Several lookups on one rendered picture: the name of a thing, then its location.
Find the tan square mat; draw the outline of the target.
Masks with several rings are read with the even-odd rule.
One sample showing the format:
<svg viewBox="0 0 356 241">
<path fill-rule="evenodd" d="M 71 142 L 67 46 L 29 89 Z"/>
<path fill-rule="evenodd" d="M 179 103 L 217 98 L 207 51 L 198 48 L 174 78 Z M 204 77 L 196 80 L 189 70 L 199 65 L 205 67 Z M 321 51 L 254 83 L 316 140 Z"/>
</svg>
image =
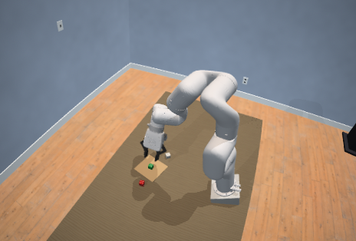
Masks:
<svg viewBox="0 0 356 241">
<path fill-rule="evenodd" d="M 148 169 L 149 164 L 153 164 L 153 169 Z M 137 165 L 134 169 L 146 177 L 149 181 L 153 182 L 165 169 L 167 165 L 161 163 L 160 161 L 155 162 L 155 158 L 149 155 L 145 158 L 139 165 Z"/>
</svg>

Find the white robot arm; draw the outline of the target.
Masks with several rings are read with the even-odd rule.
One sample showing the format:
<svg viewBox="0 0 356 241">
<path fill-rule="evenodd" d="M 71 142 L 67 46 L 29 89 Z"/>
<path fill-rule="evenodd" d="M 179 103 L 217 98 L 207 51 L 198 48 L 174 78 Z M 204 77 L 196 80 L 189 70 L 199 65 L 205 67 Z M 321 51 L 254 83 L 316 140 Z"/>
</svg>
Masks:
<svg viewBox="0 0 356 241">
<path fill-rule="evenodd" d="M 188 114 L 187 108 L 200 96 L 203 109 L 216 120 L 216 131 L 203 151 L 203 172 L 215 180 L 213 189 L 220 196 L 241 192 L 237 188 L 241 185 L 234 179 L 239 114 L 226 103 L 237 87 L 237 81 L 231 74 L 194 71 L 176 86 L 166 100 L 167 106 L 153 106 L 153 115 L 150 124 L 147 124 L 151 131 L 157 133 L 163 132 L 165 125 L 182 124 Z"/>
</svg>

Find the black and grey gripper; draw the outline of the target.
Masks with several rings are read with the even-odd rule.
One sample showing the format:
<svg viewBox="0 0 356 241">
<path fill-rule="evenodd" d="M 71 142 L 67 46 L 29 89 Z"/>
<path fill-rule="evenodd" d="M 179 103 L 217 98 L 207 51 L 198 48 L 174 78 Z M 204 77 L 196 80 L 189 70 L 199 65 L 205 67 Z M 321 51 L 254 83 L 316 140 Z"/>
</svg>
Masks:
<svg viewBox="0 0 356 241">
<path fill-rule="evenodd" d="M 151 131 L 149 128 L 147 129 L 147 132 L 145 134 L 144 140 L 142 140 L 140 142 L 140 144 L 142 145 L 143 149 L 144 149 L 144 158 L 147 157 L 148 155 L 148 148 L 151 150 L 155 150 L 160 151 L 161 149 L 163 149 L 160 152 L 157 152 L 157 155 L 155 156 L 155 162 L 157 160 L 159 160 L 159 156 L 163 153 L 166 152 L 166 148 L 164 147 L 164 132 L 162 133 L 157 133 L 157 132 L 153 132 Z"/>
</svg>

